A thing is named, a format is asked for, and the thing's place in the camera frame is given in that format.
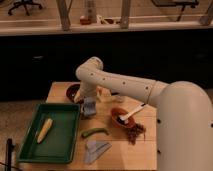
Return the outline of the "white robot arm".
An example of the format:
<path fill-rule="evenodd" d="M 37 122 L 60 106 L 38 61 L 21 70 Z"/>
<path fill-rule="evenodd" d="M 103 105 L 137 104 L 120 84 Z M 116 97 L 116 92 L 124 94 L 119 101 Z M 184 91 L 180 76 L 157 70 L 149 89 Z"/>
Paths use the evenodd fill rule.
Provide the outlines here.
<path fill-rule="evenodd" d="M 213 103 L 198 85 L 113 74 L 91 57 L 76 69 L 80 94 L 102 86 L 156 108 L 157 171 L 213 171 Z"/>

